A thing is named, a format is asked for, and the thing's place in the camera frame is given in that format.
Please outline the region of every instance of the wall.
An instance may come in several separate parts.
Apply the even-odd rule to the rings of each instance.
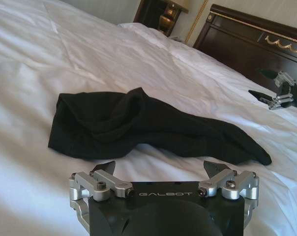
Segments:
[[[141,0],[62,0],[91,15],[111,22],[133,22]]]
[[[189,13],[180,14],[172,36],[185,40],[203,2],[204,0],[191,0]],[[192,46],[196,41],[214,3],[297,28],[297,0],[208,0],[188,45]]]

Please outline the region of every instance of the lampshade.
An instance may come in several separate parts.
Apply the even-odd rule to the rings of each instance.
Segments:
[[[182,11],[188,13],[190,7],[190,0],[166,0],[166,2],[173,3]]]

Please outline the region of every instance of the gold trim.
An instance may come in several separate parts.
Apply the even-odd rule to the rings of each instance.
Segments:
[[[192,24],[192,26],[191,26],[191,28],[189,30],[189,33],[187,34],[187,37],[186,37],[186,39],[184,41],[185,44],[188,43],[188,41],[189,41],[189,39],[191,37],[191,34],[194,31],[194,28],[196,27],[196,25],[197,25],[197,23],[198,23],[198,21],[200,19],[200,16],[202,15],[202,13],[204,11],[204,8],[206,7],[207,3],[208,3],[208,0],[204,0],[203,4],[201,5],[200,10],[199,10],[199,12],[198,12],[198,14],[196,16],[196,19],[194,20],[194,22],[193,22],[193,24]]]
[[[270,44],[270,45],[274,45],[274,44],[275,44],[275,45],[277,45],[279,48],[283,48],[283,49],[288,48],[291,52],[293,52],[293,53],[297,53],[297,50],[293,49],[291,43],[288,44],[288,45],[282,45],[279,39],[276,40],[276,41],[274,41],[274,42],[272,42],[272,41],[269,40],[268,36],[265,38],[265,41],[267,41],[267,43]]]
[[[294,39],[294,38],[291,38],[291,37],[282,35],[282,34],[280,34],[280,33],[276,33],[276,32],[273,32],[273,31],[270,31],[270,30],[261,28],[261,27],[259,27],[259,26],[255,26],[255,25],[246,23],[246,22],[244,22],[244,21],[240,21],[240,20],[237,20],[237,19],[235,19],[235,18],[232,18],[232,17],[229,17],[229,16],[225,16],[225,15],[220,14],[220,13],[216,13],[216,12],[214,12],[214,11],[210,11],[210,13],[213,13],[213,14],[215,14],[215,15],[218,15],[218,16],[221,16],[221,17],[224,17],[224,18],[227,18],[227,19],[232,20],[232,21],[236,21],[236,22],[241,23],[241,24],[246,25],[246,26],[253,27],[253,28],[258,29],[258,30],[262,30],[262,31],[267,32],[267,33],[274,34],[274,35],[276,35],[276,36],[279,36],[279,37],[282,37],[282,38],[285,38],[285,39],[287,39],[287,40],[290,40],[290,41],[293,41],[293,42],[296,42],[296,43],[297,43],[297,39]]]

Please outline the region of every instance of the wrinkled fabric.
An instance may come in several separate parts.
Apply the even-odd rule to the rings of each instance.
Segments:
[[[60,94],[48,147],[76,158],[110,159],[127,155],[137,144],[182,157],[271,163],[266,151],[237,126],[181,112],[142,88],[127,94]]]
[[[182,158],[140,144],[115,160],[115,176],[201,181],[208,178],[204,160],[254,171],[259,206],[244,235],[297,235],[297,109],[269,111],[248,93],[274,96],[268,89],[156,30],[141,30],[57,0],[0,0],[0,236],[88,235],[69,206],[68,178],[107,160],[70,158],[47,148],[56,101],[60,93],[138,87],[185,113],[238,126],[272,163]]]

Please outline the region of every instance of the bedspread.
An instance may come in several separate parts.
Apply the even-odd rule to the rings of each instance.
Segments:
[[[112,25],[56,0],[0,0],[0,236],[87,235],[69,206],[68,177],[97,163],[48,149],[59,93],[127,92],[243,129],[272,158],[228,164],[260,177],[245,235],[297,235],[297,109],[269,111],[273,94],[213,58],[139,24]],[[203,161],[140,144],[117,159],[126,181],[207,178]]]

